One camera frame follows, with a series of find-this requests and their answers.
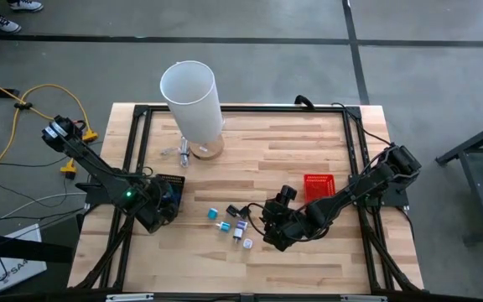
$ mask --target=yellow cable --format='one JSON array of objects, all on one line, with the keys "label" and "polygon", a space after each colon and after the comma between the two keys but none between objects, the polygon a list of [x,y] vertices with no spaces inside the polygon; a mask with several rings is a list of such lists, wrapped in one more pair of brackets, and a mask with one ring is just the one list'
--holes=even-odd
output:
[{"label": "yellow cable", "polygon": [[[19,97],[15,96],[14,94],[12,94],[12,93],[4,90],[2,87],[0,87],[0,91],[3,91],[4,93],[6,93],[10,97],[12,97],[14,100],[18,101],[20,104],[25,104],[26,103],[25,99],[27,98],[27,96],[31,92],[36,91],[39,88],[43,88],[43,87],[54,87],[54,88],[58,88],[58,89],[61,89],[64,92],[66,92],[69,96],[71,96],[74,99],[74,101],[77,102],[77,105],[80,107],[81,112],[83,112],[83,119],[85,119],[86,127],[88,129],[87,132],[86,132],[86,135],[88,137],[91,137],[92,140],[94,140],[94,139],[96,139],[98,137],[98,134],[95,133],[95,132],[93,132],[92,129],[91,129],[91,125],[89,124],[89,117],[87,116],[87,114],[85,112],[85,108],[81,105],[80,100],[74,94],[72,94],[72,92],[70,92],[68,89],[64,88],[63,86],[59,86],[59,85],[55,85],[55,84],[43,84],[43,85],[39,85],[39,86],[36,86],[36,87],[33,87],[33,88],[27,90],[23,94],[22,98],[19,98]],[[50,120],[50,121],[53,120],[52,117],[49,117],[49,116],[43,114],[42,112],[38,111],[35,108],[30,108],[29,110],[31,110],[32,112],[35,112],[36,114],[38,114],[39,116],[41,116],[41,117],[43,117],[43,118],[45,118],[47,120]],[[5,154],[7,153],[8,149],[10,148],[10,145],[13,143],[14,135],[16,134],[16,127],[17,127],[17,124],[18,124],[18,114],[19,114],[19,112],[20,112],[19,109],[16,109],[16,111],[14,112],[13,131],[11,132],[11,136],[10,136],[10,139],[8,140],[7,147],[5,147],[5,149],[0,154],[0,161],[3,158],[3,156],[5,156]]]},{"label": "yellow cable", "polygon": [[3,152],[1,152],[1,154],[0,154],[0,161],[3,158],[3,156],[5,156],[5,154],[7,153],[8,149],[10,148],[10,145],[13,143],[14,135],[16,134],[16,125],[18,123],[18,114],[19,113],[20,113],[19,109],[16,109],[16,111],[14,111],[13,131],[11,132],[10,138],[8,139],[7,147],[5,147]]}]

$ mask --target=yellow clamp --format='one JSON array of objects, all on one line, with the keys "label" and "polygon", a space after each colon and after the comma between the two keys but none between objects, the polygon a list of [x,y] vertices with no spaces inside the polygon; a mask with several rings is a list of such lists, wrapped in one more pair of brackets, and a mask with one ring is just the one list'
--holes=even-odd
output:
[{"label": "yellow clamp", "polygon": [[73,180],[77,172],[77,168],[74,166],[74,159],[69,160],[66,166],[61,167],[60,172],[65,174],[65,178]]},{"label": "yellow clamp", "polygon": [[94,142],[98,139],[98,133],[92,131],[90,128],[87,128],[85,134],[81,137],[85,143]]}]

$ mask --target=shoe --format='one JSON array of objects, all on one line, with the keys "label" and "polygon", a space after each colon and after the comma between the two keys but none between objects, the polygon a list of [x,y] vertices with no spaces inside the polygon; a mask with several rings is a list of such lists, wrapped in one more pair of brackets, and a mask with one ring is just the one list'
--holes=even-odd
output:
[{"label": "shoe", "polygon": [[14,12],[38,12],[44,8],[44,5],[42,3],[38,3],[36,1],[30,1],[30,0],[18,0],[15,3],[9,3],[8,6],[10,6],[10,9],[12,9]]},{"label": "shoe", "polygon": [[3,16],[0,16],[0,30],[4,31],[5,33],[16,34],[18,31],[20,31],[20,29],[22,29],[21,26]]}]

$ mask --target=white cylinder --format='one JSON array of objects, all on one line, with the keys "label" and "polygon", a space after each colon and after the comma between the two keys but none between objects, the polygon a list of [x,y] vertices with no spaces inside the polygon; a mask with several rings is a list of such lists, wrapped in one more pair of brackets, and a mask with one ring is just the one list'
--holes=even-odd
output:
[{"label": "white cylinder", "polygon": [[162,75],[159,90],[187,140],[193,143],[217,140],[223,121],[216,79],[210,67],[191,60],[176,63]]}]

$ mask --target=round wooden base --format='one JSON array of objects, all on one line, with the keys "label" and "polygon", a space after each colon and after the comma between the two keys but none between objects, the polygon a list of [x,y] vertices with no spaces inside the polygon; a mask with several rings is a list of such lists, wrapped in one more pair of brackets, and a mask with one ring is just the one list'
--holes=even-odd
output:
[{"label": "round wooden base", "polygon": [[225,147],[225,141],[223,140],[223,136],[220,135],[217,140],[214,142],[209,143],[190,143],[190,150],[191,153],[197,158],[201,160],[211,160],[216,159],[221,152],[223,152],[223,148]]}]

